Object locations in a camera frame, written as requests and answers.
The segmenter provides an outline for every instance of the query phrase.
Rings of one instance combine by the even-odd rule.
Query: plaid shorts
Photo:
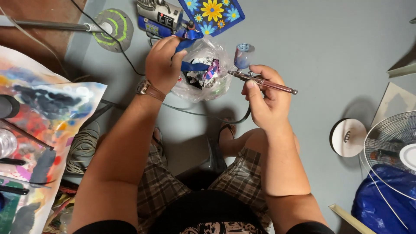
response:
[[[267,215],[266,201],[261,191],[260,155],[244,147],[209,189],[223,191],[247,204],[267,230],[271,219]],[[157,147],[151,145],[138,190],[138,232],[147,233],[167,205],[190,192],[167,169]]]

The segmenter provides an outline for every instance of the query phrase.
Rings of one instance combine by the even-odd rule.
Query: gray mop head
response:
[[[116,38],[120,43],[123,51],[126,51],[133,38],[134,27],[130,18],[122,10],[110,8],[100,12],[96,17],[97,24],[109,23],[113,27],[111,36]],[[103,32],[93,33],[98,44],[106,50],[121,53],[120,45],[111,37]]]

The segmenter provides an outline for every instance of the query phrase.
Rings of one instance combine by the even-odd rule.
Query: man's left hand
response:
[[[175,54],[180,42],[178,37],[160,39],[146,58],[146,79],[164,94],[168,94],[178,82],[182,59],[187,54],[186,50]]]

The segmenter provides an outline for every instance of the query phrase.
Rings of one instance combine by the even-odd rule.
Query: warning sticker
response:
[[[159,28],[154,25],[146,23],[146,31],[159,36]]]
[[[167,25],[169,27],[173,27],[173,18],[167,16],[161,12],[157,13],[157,21],[163,25]]]

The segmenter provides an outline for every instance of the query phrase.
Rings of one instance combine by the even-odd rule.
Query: airbrush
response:
[[[263,85],[266,87],[270,87],[273,89],[285,91],[293,95],[296,95],[297,90],[268,81],[264,79],[262,75],[253,75],[254,73],[252,71],[249,71],[248,74],[242,73],[243,69],[248,68],[250,66],[250,62],[254,56],[254,51],[255,51],[254,46],[250,44],[247,44],[247,43],[238,44],[235,50],[235,57],[234,57],[234,65],[237,67],[237,71],[228,71],[228,73],[230,75],[233,75],[239,78],[240,80],[244,82],[248,80],[253,80],[258,85]]]

